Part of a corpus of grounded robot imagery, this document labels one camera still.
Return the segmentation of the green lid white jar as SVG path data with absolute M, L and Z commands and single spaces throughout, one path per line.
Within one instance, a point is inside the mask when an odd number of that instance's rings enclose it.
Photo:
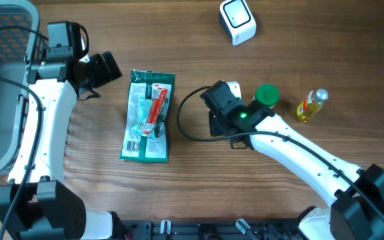
M 273 84 L 262 84 L 256 90 L 253 100 L 261 104 L 273 108 L 279 100 L 279 90 Z

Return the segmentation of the red sachet stick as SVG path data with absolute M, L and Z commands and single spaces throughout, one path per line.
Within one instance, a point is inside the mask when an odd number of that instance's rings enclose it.
M 152 130 L 155 128 L 155 124 L 163 108 L 165 98 L 168 94 L 168 89 L 158 87 L 156 88 L 155 92 L 156 92 L 156 96 L 153 99 L 152 106 L 148 114 L 148 118 L 142 128 L 141 133 L 144 135 L 149 135 L 152 132 Z

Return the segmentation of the green white gloves packet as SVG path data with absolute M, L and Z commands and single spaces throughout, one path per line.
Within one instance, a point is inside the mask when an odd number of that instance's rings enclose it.
M 150 135 L 142 136 L 134 131 L 139 117 L 139 99 L 153 100 L 156 88 L 168 89 L 163 108 Z M 171 109 L 175 89 L 174 73 L 131 70 L 127 101 L 127 120 L 120 158 L 143 163 L 159 163 L 169 160 L 166 121 Z

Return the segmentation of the yellow oil bottle silver cap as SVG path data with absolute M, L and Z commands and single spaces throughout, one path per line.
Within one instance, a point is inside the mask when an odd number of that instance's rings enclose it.
M 326 89 L 310 91 L 308 96 L 297 106 L 296 118 L 301 123 L 306 123 L 312 118 L 328 100 L 329 94 Z

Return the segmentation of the mint green wipes packet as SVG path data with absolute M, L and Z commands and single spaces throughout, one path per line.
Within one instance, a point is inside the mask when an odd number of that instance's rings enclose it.
M 151 114 L 153 101 L 150 99 L 139 99 L 139 117 L 134 126 L 134 131 L 137 134 L 142 136 L 150 135 L 153 127 L 151 122 L 152 118 L 149 116 Z

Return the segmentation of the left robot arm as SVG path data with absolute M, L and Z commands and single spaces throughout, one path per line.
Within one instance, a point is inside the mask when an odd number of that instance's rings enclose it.
M 13 239 L 130 239 L 113 211 L 92 211 L 64 183 L 63 158 L 71 112 L 80 94 L 121 76 L 112 54 L 89 54 L 84 26 L 48 25 L 48 42 L 25 70 L 29 108 L 19 155 L 0 185 L 1 234 Z

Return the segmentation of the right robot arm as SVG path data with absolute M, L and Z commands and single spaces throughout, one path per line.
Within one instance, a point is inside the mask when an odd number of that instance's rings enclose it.
M 200 96 L 234 142 L 284 165 L 326 203 L 298 220 L 306 239 L 384 239 L 384 170 L 344 161 L 293 130 L 273 110 L 279 91 L 263 84 L 248 104 L 236 82 L 218 81 Z

